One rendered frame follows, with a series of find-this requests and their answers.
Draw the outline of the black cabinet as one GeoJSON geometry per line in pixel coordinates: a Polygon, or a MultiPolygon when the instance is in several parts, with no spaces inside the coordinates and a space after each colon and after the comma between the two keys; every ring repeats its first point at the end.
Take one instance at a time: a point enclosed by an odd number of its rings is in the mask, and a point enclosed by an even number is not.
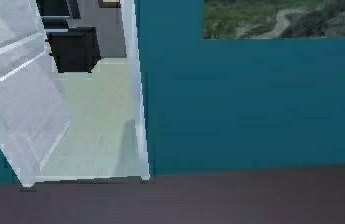
{"type": "Polygon", "coordinates": [[[91,73],[101,59],[95,27],[48,33],[47,42],[51,47],[49,55],[54,58],[59,73],[91,73]]]}

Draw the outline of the brown wooden furniture piece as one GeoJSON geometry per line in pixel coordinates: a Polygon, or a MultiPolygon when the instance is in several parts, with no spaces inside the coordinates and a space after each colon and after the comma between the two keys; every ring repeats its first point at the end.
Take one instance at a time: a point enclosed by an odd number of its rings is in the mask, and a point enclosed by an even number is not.
{"type": "Polygon", "coordinates": [[[98,0],[100,8],[120,8],[120,0],[98,0]]]}

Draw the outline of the white room door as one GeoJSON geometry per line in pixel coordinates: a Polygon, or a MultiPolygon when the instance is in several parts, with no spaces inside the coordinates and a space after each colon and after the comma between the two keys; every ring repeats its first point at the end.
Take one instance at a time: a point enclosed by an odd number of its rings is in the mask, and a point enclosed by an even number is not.
{"type": "Polygon", "coordinates": [[[71,123],[35,0],[0,0],[0,149],[25,187],[71,123]]]}

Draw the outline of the black and white shelf unit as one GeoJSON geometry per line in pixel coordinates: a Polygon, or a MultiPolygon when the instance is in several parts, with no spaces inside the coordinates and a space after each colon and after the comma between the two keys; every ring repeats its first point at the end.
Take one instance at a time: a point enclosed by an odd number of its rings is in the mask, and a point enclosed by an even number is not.
{"type": "Polygon", "coordinates": [[[36,0],[44,30],[67,32],[68,19],[80,19],[78,0],[36,0]]]}

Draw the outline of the green landscape wall picture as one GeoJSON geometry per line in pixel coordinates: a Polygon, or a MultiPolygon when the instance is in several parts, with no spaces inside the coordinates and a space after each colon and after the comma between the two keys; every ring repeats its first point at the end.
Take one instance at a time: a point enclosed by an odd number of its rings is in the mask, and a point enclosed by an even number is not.
{"type": "Polygon", "coordinates": [[[202,37],[345,37],[345,0],[204,0],[202,37]]]}

